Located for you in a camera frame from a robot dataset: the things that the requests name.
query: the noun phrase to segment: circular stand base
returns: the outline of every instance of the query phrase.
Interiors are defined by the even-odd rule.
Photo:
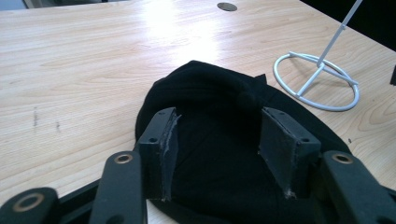
[[[281,56],[280,58],[278,58],[274,64],[274,75],[276,77],[277,82],[280,84],[280,86],[282,86],[283,89],[285,89],[285,91],[287,91],[289,94],[291,94],[292,96],[294,96],[296,99],[300,100],[301,102],[307,104],[307,105],[311,105],[313,107],[322,109],[322,110],[329,110],[329,111],[346,111],[348,109],[353,108],[359,101],[359,90],[358,90],[358,84],[357,82],[353,81],[350,76],[341,68],[337,67],[335,64],[330,63],[326,60],[323,60],[323,63],[321,65],[321,67],[318,69],[318,71],[310,78],[310,80],[307,81],[307,83],[305,83],[304,87],[308,87],[310,85],[310,83],[308,82],[312,82],[316,76],[321,72],[321,70],[325,70],[326,72],[330,72],[332,75],[335,75],[336,77],[340,77],[341,79],[344,79],[346,82],[348,82],[349,86],[352,88],[353,93],[355,95],[352,103],[350,103],[349,105],[344,105],[344,106],[331,106],[331,105],[322,105],[319,103],[315,103],[313,101],[310,101],[306,98],[303,97],[303,93],[304,90],[300,90],[299,92],[295,92],[293,91],[284,81],[283,79],[280,77],[279,73],[277,72],[277,67],[279,66],[279,63],[282,62],[285,59],[288,58],[293,58],[293,57],[299,57],[302,58],[304,60],[307,60],[311,63],[317,63],[319,57],[317,56],[313,56],[313,55],[309,55],[309,54],[299,54],[299,53],[289,53],[286,55]],[[328,66],[330,67],[333,71],[336,72],[336,74],[333,71],[330,71],[329,69],[326,69],[325,67]]]

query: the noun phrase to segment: white rod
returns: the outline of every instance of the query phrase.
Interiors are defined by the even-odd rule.
[[[324,70],[325,72],[327,72],[327,73],[332,74],[332,75],[335,76],[335,77],[339,77],[339,78],[343,79],[344,81],[346,81],[346,82],[349,83],[350,85],[359,85],[359,82],[357,82],[357,81],[355,81],[355,80],[352,80],[352,79],[349,78],[349,77],[341,76],[340,74],[338,74],[338,73],[336,73],[336,72],[334,72],[334,71],[332,71],[332,70],[330,70],[330,69],[328,69],[328,68],[326,68],[326,67],[323,68],[323,70]]]
[[[338,36],[341,34],[343,30],[347,27],[347,23],[349,20],[352,18],[353,14],[355,14],[355,11],[358,9],[358,7],[361,5],[361,2],[363,0],[356,0],[355,4],[353,5],[352,9],[349,10],[347,13],[346,17],[344,18],[344,21],[341,23],[340,27],[338,28],[337,32],[335,32],[335,35],[332,37],[332,40],[330,41],[329,45],[326,47],[326,49],[323,51],[322,55],[320,56],[318,62],[317,62],[317,67],[320,67],[320,64],[323,62],[324,57],[326,57],[327,53],[329,50],[332,48],[332,45],[334,44],[335,40],[337,40]]]
[[[306,89],[311,86],[312,82],[315,80],[315,78],[317,78],[317,76],[320,74],[320,72],[323,70],[325,64],[323,63],[320,68],[318,68],[318,70],[314,73],[314,75],[312,75],[311,78],[308,79],[308,81],[305,82],[305,84],[303,85],[303,87],[297,92],[298,96],[302,96],[304,94],[304,92],[306,91]]]

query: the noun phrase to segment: scratch mark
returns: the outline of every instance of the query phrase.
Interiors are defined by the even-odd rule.
[[[33,112],[33,126],[37,126],[37,123],[38,123],[37,106],[35,106],[35,110]]]
[[[284,191],[283,193],[285,194],[286,199],[297,199],[296,194],[293,191],[291,191],[291,189],[288,189],[287,191]]]
[[[60,123],[59,121],[56,121],[56,131],[57,131],[58,133],[61,132],[61,123]]]

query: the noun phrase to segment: metal ring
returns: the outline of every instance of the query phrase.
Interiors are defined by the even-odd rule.
[[[127,162],[131,161],[132,159],[133,159],[133,157],[131,155],[122,154],[122,155],[119,155],[118,157],[116,157],[114,159],[114,162],[118,163],[118,164],[124,164],[124,163],[127,163]]]
[[[33,203],[27,204],[27,205],[23,205],[23,203],[28,200],[28,199],[33,199],[35,198],[35,201]],[[37,207],[39,204],[41,204],[44,201],[44,195],[41,193],[31,193],[28,194],[26,196],[24,196],[23,198],[19,199],[14,206],[12,207],[12,209],[15,212],[26,212],[31,210],[32,208]]]
[[[332,159],[338,162],[341,162],[343,164],[351,164],[353,163],[353,160],[350,159],[348,156],[340,153],[336,153],[332,155]]]
[[[279,85],[290,95],[292,95],[294,98],[296,98],[297,100],[307,104],[307,105],[311,105],[313,107],[316,107],[318,109],[322,109],[322,110],[328,110],[328,111],[346,111],[348,109],[353,108],[359,101],[360,99],[360,94],[359,94],[359,89],[358,89],[358,84],[353,84],[353,83],[349,83],[347,81],[347,83],[349,84],[349,86],[352,88],[353,90],[353,94],[354,94],[354,99],[353,101],[349,104],[349,105],[343,105],[343,106],[333,106],[333,105],[322,105],[316,102],[313,102],[311,100],[306,99],[305,97],[303,97],[302,95],[299,95],[298,92],[295,92],[294,90],[292,90],[282,79],[282,77],[280,76],[280,74],[277,71],[277,68],[280,64],[280,62],[282,62],[285,59],[288,58],[293,58],[293,57],[299,57],[300,59],[309,61],[311,63],[313,62],[317,62],[319,57],[314,56],[314,55],[310,55],[310,54],[303,54],[303,53],[294,53],[294,52],[290,52],[289,54],[285,54],[283,56],[281,56],[280,58],[278,58],[274,64],[274,76],[277,80],[277,82],[279,83]],[[338,73],[338,77],[342,77],[342,79],[347,79],[349,81],[353,81],[351,79],[351,77],[347,74],[347,72],[345,72],[343,69],[341,69],[340,67],[336,66],[333,63],[330,63],[326,60],[323,60],[323,63],[325,65],[327,65],[328,67],[330,67],[331,69],[333,69],[335,72]]]

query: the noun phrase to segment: wooden table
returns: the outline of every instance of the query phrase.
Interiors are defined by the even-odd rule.
[[[111,154],[134,147],[137,112],[152,83],[190,60],[250,76],[273,75],[289,50],[319,55],[339,22],[297,0],[127,1],[0,12],[0,204],[34,187],[63,196],[100,177]],[[347,112],[307,108],[396,189],[396,53],[346,29],[327,59],[360,83]],[[279,68],[292,87],[314,68]],[[352,97],[323,75],[307,96]],[[149,222],[172,222],[149,206]]]

